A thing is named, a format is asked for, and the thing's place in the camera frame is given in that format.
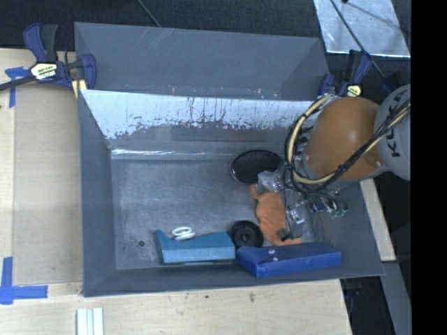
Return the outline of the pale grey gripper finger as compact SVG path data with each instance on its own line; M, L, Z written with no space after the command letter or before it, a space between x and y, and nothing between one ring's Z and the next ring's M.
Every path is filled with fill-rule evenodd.
M307 205L288 206L286 208L286 229L292 240L303 238L310 240L310 216Z
M266 191L278 193L282 190L283 183L279 171L270 172L266 170L258 174L257 194L262 194Z

